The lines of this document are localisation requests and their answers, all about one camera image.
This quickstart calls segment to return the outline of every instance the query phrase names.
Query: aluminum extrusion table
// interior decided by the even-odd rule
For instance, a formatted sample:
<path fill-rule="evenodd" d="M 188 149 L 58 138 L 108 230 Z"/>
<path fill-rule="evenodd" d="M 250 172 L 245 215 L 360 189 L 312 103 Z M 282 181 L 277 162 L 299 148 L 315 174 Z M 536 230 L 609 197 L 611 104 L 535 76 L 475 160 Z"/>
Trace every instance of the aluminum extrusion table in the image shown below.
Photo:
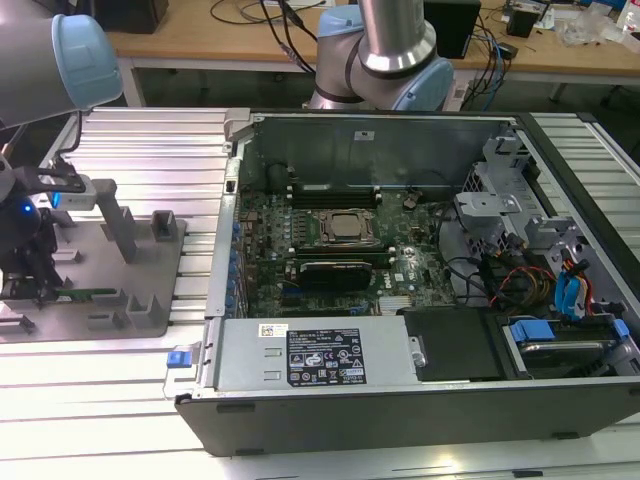
<path fill-rule="evenodd" d="M 167 352 L 202 335 L 226 160 L 224 113 L 96 109 L 85 119 L 81 146 L 70 156 L 76 167 L 114 178 L 119 201 L 136 217 L 171 208 L 188 222 L 173 324 L 153 339 L 0 345 L 0 478 L 465 479 L 513 478 L 518 469 L 543 471 L 544 478 L 638 478 L 640 416 L 578 440 L 241 458 L 205 453 L 162 387 Z M 636 167 L 597 125 L 570 114 L 536 118 L 639 254 L 640 187 L 638 176 L 625 174 Z M 71 121 L 50 154 L 74 133 Z"/>

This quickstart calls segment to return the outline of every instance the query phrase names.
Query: wooden desk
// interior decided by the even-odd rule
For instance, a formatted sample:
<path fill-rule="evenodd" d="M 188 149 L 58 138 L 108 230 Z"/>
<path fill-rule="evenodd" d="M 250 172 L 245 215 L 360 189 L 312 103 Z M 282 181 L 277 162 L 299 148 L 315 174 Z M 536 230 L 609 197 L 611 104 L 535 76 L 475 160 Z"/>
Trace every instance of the wooden desk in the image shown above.
<path fill-rule="evenodd" d="M 246 3 L 244 0 L 226 0 L 216 8 L 216 14 L 229 20 L 244 21 L 236 5 Z M 338 0 L 337 3 L 346 3 L 346 0 Z M 500 15 L 489 10 L 503 3 L 503 0 L 484 0 L 481 15 L 498 41 L 519 48 L 508 75 L 510 80 L 640 84 L 640 55 L 633 54 L 622 45 L 607 42 L 565 47 L 551 31 L 541 31 L 541 34 L 534 31 L 528 39 L 506 36 L 506 25 L 497 21 Z M 144 105 L 135 74 L 137 68 L 299 71 L 280 51 L 266 25 L 224 24 L 209 15 L 212 4 L 213 0 L 170 0 L 167 15 L 155 34 L 109 34 L 119 57 L 125 96 L 130 106 Z M 255 16 L 262 16 L 258 6 L 249 11 Z M 300 15 L 307 27 L 315 30 L 323 11 L 314 8 Z M 271 12 L 275 15 L 276 9 L 271 9 Z M 277 28 L 284 38 L 282 28 Z M 297 28 L 292 28 L 291 32 L 302 56 L 315 63 L 315 43 Z M 486 62 L 486 50 L 478 40 L 472 41 L 466 58 L 453 61 L 456 85 L 451 94 L 454 101 L 448 102 L 450 109 L 456 109 L 459 102 L 455 99 L 463 94 L 478 71 L 484 69 Z"/>

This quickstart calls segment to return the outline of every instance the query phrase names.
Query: desk surface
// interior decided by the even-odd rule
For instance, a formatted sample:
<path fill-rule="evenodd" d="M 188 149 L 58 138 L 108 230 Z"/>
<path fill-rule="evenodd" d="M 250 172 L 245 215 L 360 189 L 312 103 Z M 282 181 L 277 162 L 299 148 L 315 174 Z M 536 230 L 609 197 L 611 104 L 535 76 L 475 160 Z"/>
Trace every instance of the desk surface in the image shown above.
<path fill-rule="evenodd" d="M 244 21 L 237 12 L 236 4 L 247 3 L 250 2 L 225 0 L 216 8 L 216 14 L 229 20 Z M 503 3 L 502 0 L 484 0 L 481 15 L 499 41 L 519 48 L 512 71 L 640 76 L 640 55 L 613 42 L 564 47 L 556 34 L 550 31 L 534 32 L 528 39 L 506 36 L 506 25 L 491 18 L 498 19 L 500 15 L 490 11 Z M 109 38 L 120 57 L 286 61 L 266 25 L 224 24 L 209 15 L 212 4 L 213 0 L 170 0 L 167 15 L 155 34 L 110 33 Z M 255 10 L 249 10 L 250 13 L 262 16 L 258 6 L 252 8 Z M 315 30 L 322 12 L 322 9 L 314 8 L 301 12 L 301 16 L 307 27 Z M 284 38 L 281 27 L 277 28 Z M 315 63 L 315 43 L 297 28 L 292 29 L 292 36 L 302 56 Z M 485 47 L 474 40 L 466 58 L 453 63 L 460 69 L 480 69 L 486 62 Z"/>

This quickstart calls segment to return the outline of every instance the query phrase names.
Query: open computer chassis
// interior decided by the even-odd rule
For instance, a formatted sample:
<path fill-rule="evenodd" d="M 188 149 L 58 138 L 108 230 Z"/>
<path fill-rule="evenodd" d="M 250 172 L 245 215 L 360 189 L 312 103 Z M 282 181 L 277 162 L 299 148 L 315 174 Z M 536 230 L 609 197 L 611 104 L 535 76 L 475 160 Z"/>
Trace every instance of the open computer chassis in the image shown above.
<path fill-rule="evenodd" d="M 225 134 L 209 321 L 173 357 L 207 451 L 575 438 L 640 411 L 640 264 L 533 116 L 230 110 Z"/>

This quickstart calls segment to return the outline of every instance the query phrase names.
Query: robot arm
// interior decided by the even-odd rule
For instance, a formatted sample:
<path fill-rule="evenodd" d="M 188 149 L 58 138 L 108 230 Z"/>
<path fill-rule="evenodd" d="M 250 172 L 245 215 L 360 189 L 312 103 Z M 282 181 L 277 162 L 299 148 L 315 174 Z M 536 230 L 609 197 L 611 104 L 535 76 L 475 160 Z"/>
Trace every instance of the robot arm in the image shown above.
<path fill-rule="evenodd" d="M 115 53 L 96 21 L 50 18 L 30 0 L 0 0 L 0 68 L 0 130 L 122 93 Z"/>
<path fill-rule="evenodd" d="M 422 0 L 360 0 L 323 13 L 309 108 L 435 110 L 453 82 Z"/>
<path fill-rule="evenodd" d="M 0 69 L 0 130 L 89 110 L 122 94 L 115 53 L 95 20 L 50 18 L 28 0 L 0 0 Z M 29 196 L 85 191 L 82 177 L 60 158 L 52 168 L 14 170 L 0 154 L 0 269 L 9 278 L 0 297 L 56 297 L 62 279 L 51 258 L 57 249 L 52 215 Z"/>

